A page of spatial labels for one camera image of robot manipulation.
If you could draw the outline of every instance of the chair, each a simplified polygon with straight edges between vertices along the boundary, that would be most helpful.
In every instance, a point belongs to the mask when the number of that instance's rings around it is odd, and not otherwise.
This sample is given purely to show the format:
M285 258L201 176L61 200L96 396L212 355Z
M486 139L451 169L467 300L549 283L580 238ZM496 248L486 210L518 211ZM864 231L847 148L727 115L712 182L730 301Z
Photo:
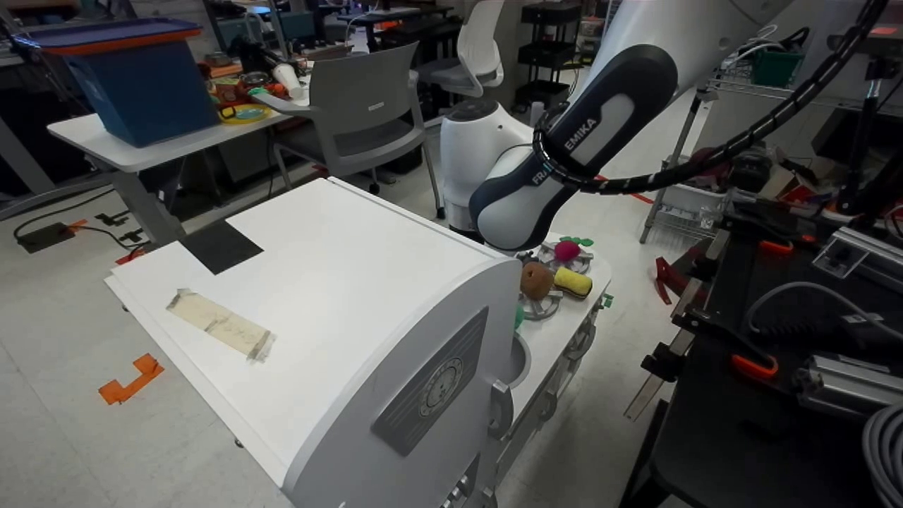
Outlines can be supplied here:
M436 86L455 97L483 97L486 87L506 83L496 46L496 26L506 0L476 0L467 23L458 35L458 59L441 59L418 69L427 86Z
M421 149L441 214L418 91L410 80L415 50L418 46L401 46L315 63L311 108L290 111L311 121L274 141L278 172L287 176L283 153L290 153L319 160L336 177L369 172L369 193L377 193L374 169Z

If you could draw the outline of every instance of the orange tape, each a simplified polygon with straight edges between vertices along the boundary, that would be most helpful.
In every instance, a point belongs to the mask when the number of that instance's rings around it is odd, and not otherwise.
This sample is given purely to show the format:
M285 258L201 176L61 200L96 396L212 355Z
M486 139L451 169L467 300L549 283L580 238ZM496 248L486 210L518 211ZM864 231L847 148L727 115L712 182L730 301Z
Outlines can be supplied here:
M135 392L140 392L150 382L156 382L164 368L157 358L153 358L150 354L139 355L135 361L139 379L130 382L126 388L122 388L116 379L109 383L103 383L99 392L101 397L112 407L112 404L123 404L130 400Z

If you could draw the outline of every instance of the floor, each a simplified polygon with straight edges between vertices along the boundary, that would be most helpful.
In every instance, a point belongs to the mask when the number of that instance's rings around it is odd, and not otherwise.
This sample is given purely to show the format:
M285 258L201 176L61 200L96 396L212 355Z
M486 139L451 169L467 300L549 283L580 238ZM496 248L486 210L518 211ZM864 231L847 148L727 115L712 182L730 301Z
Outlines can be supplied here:
M658 169L682 111L685 101L676 101L661 115L606 176ZM422 169L383 186L383 198L432 214ZM119 210L109 194L61 220ZM78 235L29 258L10 241L24 217L0 224L0 505L285 508L277 485L103 289L122 251L106 238ZM641 358L673 334L648 283L651 261L679 253L693 238L688 227L664 227L641 245L642 217L641 200L587 194L558 214L556 231L592 238L611 263L616 309L597 320L597 342L556 420L527 444L499 485L499 505L617 505L648 423L648 416L627 420L623 409L647 379ZM106 407L96 389L109 379L133 379L130 361L140 354L164 358L166 372L130 404Z

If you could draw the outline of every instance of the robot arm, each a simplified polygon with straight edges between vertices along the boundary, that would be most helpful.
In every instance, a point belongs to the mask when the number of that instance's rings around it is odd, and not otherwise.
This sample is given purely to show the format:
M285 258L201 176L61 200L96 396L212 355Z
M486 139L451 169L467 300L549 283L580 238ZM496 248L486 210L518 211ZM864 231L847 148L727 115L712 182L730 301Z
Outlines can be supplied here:
M506 251L542 244L556 211L579 190L589 190L587 182L630 139L789 4L627 0L569 108L549 128L535 131L532 149L499 159L489 182L475 193L472 214L486 244ZM857 26L847 36L847 47L826 59L816 71L816 80L803 83L782 104L784 111L772 111L745 139L767 135L812 100L843 69L884 7L885 0L867 0Z

